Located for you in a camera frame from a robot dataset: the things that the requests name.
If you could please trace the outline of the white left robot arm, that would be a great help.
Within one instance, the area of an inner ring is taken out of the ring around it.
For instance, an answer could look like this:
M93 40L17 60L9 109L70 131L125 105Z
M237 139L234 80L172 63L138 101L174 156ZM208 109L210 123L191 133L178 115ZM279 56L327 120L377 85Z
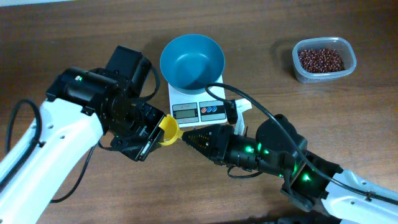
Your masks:
M116 47L104 68L62 72L1 161L1 222L35 223L76 163L113 135L109 151L143 161L162 137L163 112L141 91L155 67L139 51Z

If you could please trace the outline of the yellow plastic scoop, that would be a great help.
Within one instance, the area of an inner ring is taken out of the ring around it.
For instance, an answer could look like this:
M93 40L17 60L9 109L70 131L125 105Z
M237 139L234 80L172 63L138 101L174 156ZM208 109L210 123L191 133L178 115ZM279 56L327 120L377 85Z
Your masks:
M162 146L169 146L181 139L184 132L179 128L177 120L168 114L159 124L159 128L164 131L164 140L159 142Z

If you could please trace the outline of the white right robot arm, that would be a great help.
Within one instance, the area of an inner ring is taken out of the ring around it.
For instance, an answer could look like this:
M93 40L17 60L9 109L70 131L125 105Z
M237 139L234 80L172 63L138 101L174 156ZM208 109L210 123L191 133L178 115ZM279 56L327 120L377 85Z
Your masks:
M308 151L307 140L282 114L263 122L254 138L235 134L231 125L214 124L187 131L182 139L216 165L238 167L249 178L283 178L281 193L305 212L344 223L397 223L396 192Z

